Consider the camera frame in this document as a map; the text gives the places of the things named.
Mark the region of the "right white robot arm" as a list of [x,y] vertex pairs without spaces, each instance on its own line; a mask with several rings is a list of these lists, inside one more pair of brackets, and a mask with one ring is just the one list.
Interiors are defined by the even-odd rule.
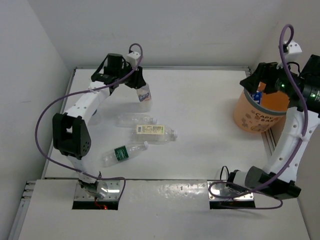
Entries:
[[299,93],[286,72],[276,62],[258,65],[252,75],[240,81],[249,93],[265,84],[267,94],[282,92],[289,97],[285,125],[276,147],[264,168],[252,166],[248,171],[235,170],[228,176],[227,187],[238,193],[254,190],[277,199],[297,198],[297,172],[308,142],[320,124],[320,57],[311,55],[300,75],[292,73]]

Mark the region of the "blue label bottle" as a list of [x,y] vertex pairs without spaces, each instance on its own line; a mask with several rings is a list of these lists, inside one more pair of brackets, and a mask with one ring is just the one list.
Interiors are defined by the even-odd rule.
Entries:
[[250,94],[252,100],[258,105],[261,104],[263,93],[261,91],[256,91]]
[[90,120],[88,121],[88,125],[89,126],[96,126],[98,125],[100,122],[102,121],[102,116],[101,114],[98,112],[98,110],[96,110],[93,115],[91,116]]

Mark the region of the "square clear bottle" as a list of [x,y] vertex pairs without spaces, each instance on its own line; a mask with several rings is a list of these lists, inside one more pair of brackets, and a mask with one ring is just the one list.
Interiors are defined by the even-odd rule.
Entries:
[[149,84],[147,83],[146,85],[138,88],[136,90],[136,93],[139,99],[139,111],[141,113],[149,112],[153,105]]

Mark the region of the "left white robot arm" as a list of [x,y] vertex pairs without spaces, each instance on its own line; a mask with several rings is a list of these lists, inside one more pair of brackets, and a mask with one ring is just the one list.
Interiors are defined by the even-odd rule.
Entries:
[[54,148],[78,170],[80,186],[91,196],[102,193],[102,183],[99,181],[100,171],[88,157],[92,140],[87,123],[120,84],[134,89],[146,85],[142,68],[138,66],[140,60],[142,55],[132,50],[126,57],[109,53],[91,76],[88,91],[67,111],[55,114],[52,119]]

